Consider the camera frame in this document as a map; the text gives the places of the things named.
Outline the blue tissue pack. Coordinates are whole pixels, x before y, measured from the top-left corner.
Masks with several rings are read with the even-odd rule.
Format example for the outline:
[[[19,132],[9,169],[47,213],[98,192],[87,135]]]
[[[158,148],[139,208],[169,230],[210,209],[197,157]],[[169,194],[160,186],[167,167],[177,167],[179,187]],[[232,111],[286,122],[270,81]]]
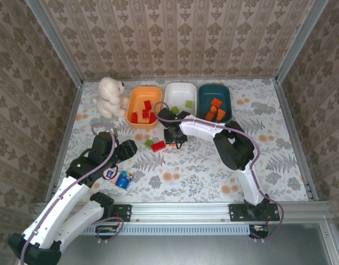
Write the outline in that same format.
[[[129,173],[127,171],[122,171],[117,179],[117,181],[115,182],[115,185],[119,188],[122,188],[124,190],[127,190],[130,183],[133,180],[133,174]]]

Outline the pink tissue pack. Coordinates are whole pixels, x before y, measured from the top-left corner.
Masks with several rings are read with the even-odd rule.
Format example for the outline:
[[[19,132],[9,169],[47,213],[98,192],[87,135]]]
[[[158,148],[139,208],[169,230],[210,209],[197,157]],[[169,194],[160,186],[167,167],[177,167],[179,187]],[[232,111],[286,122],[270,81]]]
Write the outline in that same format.
[[[119,176],[120,176],[120,172],[115,169],[109,168],[103,172],[103,178],[112,183],[116,183]]]

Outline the white plastic container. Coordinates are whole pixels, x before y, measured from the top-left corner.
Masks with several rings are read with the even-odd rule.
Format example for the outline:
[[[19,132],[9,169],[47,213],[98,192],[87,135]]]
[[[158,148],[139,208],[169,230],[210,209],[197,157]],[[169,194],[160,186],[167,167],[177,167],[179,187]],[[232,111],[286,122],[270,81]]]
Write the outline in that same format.
[[[186,101],[193,102],[192,108],[186,108]],[[197,88],[188,82],[172,82],[165,89],[164,102],[171,109],[177,107],[179,112],[186,111],[191,115],[197,114]]]

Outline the floral table cloth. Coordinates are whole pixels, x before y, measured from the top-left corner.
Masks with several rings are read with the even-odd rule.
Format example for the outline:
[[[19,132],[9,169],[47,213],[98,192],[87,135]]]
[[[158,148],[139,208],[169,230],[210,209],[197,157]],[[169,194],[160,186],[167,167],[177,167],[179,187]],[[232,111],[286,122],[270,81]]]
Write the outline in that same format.
[[[255,163],[256,177],[264,193],[282,201],[306,201],[308,194],[293,145],[270,79],[221,79],[230,91],[232,118],[258,143],[261,151]],[[153,152],[146,140],[164,139],[163,126],[135,129],[124,118],[106,119],[93,103],[95,82],[83,84],[83,93],[68,143],[63,168],[92,146],[95,131],[114,128],[120,141],[134,140],[136,155],[119,165],[133,175],[127,189],[99,179],[89,190],[102,192],[118,203],[198,203],[243,201],[239,173],[221,161],[215,145],[189,137],[180,148],[167,146]]]

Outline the orange plastic container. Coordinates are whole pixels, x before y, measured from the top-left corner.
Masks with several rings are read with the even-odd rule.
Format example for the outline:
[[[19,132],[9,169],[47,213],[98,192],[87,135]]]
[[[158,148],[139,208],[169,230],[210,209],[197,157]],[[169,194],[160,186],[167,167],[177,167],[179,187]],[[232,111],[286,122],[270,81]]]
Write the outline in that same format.
[[[144,101],[149,100],[152,105],[150,112],[158,113],[160,111],[160,105],[155,105],[162,99],[162,91],[155,86],[139,86],[132,90],[130,95],[129,106],[126,113],[126,121],[135,129],[150,130],[157,126],[158,120],[153,124],[149,124],[149,119],[144,120],[142,118],[142,110],[145,109]],[[131,123],[130,117],[133,112],[137,112],[138,123]]]

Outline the white plush dog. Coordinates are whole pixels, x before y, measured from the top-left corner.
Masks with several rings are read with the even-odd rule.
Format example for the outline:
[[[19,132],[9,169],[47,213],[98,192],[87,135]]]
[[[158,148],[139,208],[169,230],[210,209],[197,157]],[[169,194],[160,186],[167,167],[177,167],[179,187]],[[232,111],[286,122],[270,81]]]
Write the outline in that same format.
[[[129,105],[129,97],[123,95],[125,84],[111,77],[104,77],[98,83],[98,97],[93,99],[98,113],[107,119],[112,116],[125,117]]]

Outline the teal plastic container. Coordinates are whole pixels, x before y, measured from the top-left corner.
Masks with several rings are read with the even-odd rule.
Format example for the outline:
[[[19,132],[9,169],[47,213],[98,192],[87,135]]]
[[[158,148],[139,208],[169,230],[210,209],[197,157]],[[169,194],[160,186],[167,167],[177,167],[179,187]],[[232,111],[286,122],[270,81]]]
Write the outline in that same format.
[[[221,107],[217,109],[226,111],[225,117],[218,123],[230,121],[232,118],[231,94],[228,87],[223,84],[204,84],[198,89],[198,117],[205,119],[206,114],[210,111],[212,106],[211,101],[214,98],[223,102]],[[217,122],[216,116],[217,113],[215,114],[212,122]]]

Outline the grey metal sheet panel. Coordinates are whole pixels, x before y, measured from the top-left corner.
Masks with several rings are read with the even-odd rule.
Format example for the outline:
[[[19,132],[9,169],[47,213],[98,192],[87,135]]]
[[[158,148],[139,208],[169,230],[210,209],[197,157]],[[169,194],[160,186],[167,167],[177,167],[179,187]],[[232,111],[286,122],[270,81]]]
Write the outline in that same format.
[[[318,224],[283,225],[271,239],[247,236],[80,236],[57,265],[339,265]]]

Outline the aluminium table side rail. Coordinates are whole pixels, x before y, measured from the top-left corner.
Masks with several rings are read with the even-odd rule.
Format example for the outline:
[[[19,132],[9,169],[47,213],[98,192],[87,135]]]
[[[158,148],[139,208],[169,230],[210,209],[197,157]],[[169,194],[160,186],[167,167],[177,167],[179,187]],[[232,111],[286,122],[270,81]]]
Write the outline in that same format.
[[[275,81],[274,87],[276,90],[277,98],[279,100],[282,114],[284,116],[285,124],[292,143],[296,161],[299,166],[301,177],[304,182],[306,193],[308,195],[309,200],[318,201],[319,196],[317,194],[317,190],[311,176],[311,172],[304,154],[303,147],[299,139],[299,135],[282,84]]]
[[[50,199],[53,196],[53,192],[55,187],[57,187],[60,175],[61,175],[61,171],[62,171],[62,167],[63,167],[63,162],[65,160],[65,156],[66,156],[66,152],[67,152],[67,148],[68,148],[68,143],[71,137],[71,133],[72,133],[72,128],[73,125],[75,123],[75,119],[76,119],[76,115],[77,115],[77,111],[78,111],[78,106],[80,104],[81,101],[81,97],[82,97],[82,93],[83,93],[83,81],[81,81],[81,84],[77,87],[76,90],[76,94],[75,94],[75,98],[72,104],[72,108],[70,111],[70,115],[68,117],[68,122],[66,124],[65,127],[65,132],[63,135],[63,139],[61,142],[61,146],[59,149],[59,153],[55,162],[55,167],[50,179],[50,184],[47,190],[47,194],[45,197],[45,202],[49,202]]]

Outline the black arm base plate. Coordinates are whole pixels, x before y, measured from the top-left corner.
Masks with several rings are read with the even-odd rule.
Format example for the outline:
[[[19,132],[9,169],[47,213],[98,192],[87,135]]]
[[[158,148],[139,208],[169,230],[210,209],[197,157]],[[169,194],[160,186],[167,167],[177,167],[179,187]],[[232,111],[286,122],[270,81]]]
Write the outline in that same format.
[[[280,215],[276,204],[266,206],[249,206],[246,204],[229,204],[230,220],[239,221],[279,221]]]
[[[111,217],[120,217],[124,222],[130,222],[131,213],[131,204],[114,204]]]

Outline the aluminium mounting rail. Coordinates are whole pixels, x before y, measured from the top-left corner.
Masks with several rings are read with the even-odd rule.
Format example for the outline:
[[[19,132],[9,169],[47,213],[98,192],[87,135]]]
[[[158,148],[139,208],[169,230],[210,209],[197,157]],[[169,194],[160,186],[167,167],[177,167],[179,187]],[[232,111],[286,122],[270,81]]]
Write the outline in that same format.
[[[131,224],[230,223],[230,202],[223,203],[131,203]],[[321,223],[332,219],[322,201],[280,202],[285,224]]]

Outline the aluminium frame post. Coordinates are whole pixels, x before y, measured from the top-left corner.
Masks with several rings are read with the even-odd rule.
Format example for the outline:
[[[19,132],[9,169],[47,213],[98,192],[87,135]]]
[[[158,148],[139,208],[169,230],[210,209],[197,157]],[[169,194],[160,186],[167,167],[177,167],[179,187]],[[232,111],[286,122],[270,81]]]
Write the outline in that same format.
[[[40,0],[25,0],[77,88],[83,78]]]
[[[301,23],[300,28],[296,33],[294,40],[292,41],[291,46],[289,47],[284,59],[282,60],[279,69],[277,70],[277,73],[275,75],[277,83],[282,83],[283,80],[286,78],[288,72],[290,71],[290,68],[299,55],[299,52],[301,52],[304,44],[311,34],[311,31],[313,30],[318,19],[327,6],[328,1],[329,0],[313,0],[309,11],[307,12],[303,22]]]

